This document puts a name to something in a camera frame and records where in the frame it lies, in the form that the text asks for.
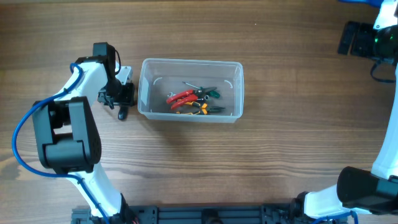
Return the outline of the black red screwdriver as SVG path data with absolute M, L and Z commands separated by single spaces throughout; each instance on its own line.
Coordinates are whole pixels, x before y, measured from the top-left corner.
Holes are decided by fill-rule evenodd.
M 120 106 L 120 109 L 118 112 L 118 120 L 120 120 L 120 121 L 125 120 L 128 116 L 128 111 L 129 111 L 128 106 Z

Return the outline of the red handled pruning shears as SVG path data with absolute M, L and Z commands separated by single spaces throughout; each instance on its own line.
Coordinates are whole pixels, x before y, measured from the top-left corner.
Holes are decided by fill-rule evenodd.
M 196 90 L 185 90 L 181 93 L 178 93 L 174 96 L 169 97 L 166 100 L 167 104 L 172 104 L 171 109 L 177 109 L 178 107 L 183 106 L 185 103 L 193 102 L 198 99 L 204 98 L 211 91 L 215 91 L 217 87 L 209 87 L 209 88 L 199 88 Z

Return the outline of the orange black needle-nose pliers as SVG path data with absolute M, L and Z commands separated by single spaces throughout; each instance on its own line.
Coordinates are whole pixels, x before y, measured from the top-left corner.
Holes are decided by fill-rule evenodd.
M 225 109 L 225 107 L 210 106 L 207 103 L 199 103 L 197 101 L 187 102 L 187 103 L 185 103 L 185 105 L 189 105 L 189 106 L 197 109 L 196 111 L 192 111 L 189 113 L 182 112 L 182 114 L 189 114 L 189 115 L 208 115 L 210 113 L 218 113 Z

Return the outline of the green handled screwdriver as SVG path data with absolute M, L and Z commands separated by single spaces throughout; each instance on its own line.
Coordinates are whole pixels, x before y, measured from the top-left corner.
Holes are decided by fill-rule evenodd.
M 200 90 L 202 92 L 202 96 L 199 97 L 201 100 L 209 100 L 210 98 L 220 98 L 220 94 L 216 91 L 216 87 L 211 88 L 203 88 L 202 86 L 195 86 L 187 82 L 183 82 L 184 84 L 194 87 L 194 89 Z

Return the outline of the silver L-shaped socket wrench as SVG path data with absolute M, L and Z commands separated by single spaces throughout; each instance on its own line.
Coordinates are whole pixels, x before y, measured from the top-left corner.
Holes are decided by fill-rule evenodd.
M 167 99 L 167 103 L 171 103 L 178 100 L 188 100 L 188 101 L 197 101 L 197 100 L 208 100 L 209 96 L 205 93 L 198 93 L 194 90 L 186 90 L 176 95 L 173 95 Z

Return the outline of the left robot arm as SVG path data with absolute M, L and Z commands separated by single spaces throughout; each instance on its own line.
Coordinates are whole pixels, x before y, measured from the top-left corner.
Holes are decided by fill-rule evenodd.
M 56 95 L 37 101 L 31 114 L 39 161 L 51 177 L 66 178 L 90 206 L 93 223 L 139 223 L 101 163 L 101 139 L 91 106 L 98 101 L 119 106 L 124 120 L 134 104 L 131 67 L 122 67 L 118 51 L 107 42 L 93 45 L 90 57 L 70 65 L 72 76 Z

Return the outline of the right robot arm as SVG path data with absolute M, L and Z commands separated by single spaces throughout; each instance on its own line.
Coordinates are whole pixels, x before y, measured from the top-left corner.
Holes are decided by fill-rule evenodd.
M 382 63 L 397 65 L 397 27 L 359 29 L 347 44 L 335 30 L 294 26 L 285 43 L 295 67 L 286 113 L 304 132 L 294 141 L 290 188 L 326 202 L 321 187 L 335 184 L 346 166 L 378 179 L 395 175 L 397 78 L 373 73 Z

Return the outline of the clear plastic container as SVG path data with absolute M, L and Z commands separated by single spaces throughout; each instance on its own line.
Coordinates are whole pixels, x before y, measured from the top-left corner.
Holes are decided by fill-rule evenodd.
M 220 98 L 201 103 L 225 109 L 208 115 L 182 114 L 197 110 L 189 105 L 172 110 L 171 104 L 166 103 L 169 97 L 185 90 L 196 90 L 183 82 L 203 88 L 217 87 Z M 137 109 L 148 119 L 234 123 L 242 116 L 243 108 L 244 72 L 239 62 L 147 58 L 142 64 Z

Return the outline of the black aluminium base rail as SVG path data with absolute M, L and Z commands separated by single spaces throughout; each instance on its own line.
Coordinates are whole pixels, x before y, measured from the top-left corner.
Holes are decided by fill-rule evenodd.
M 350 216 L 332 215 L 318 221 L 299 210 L 290 214 L 290 206 L 287 203 L 215 207 L 131 206 L 129 211 L 134 217 L 131 223 L 141 224 L 347 223 Z

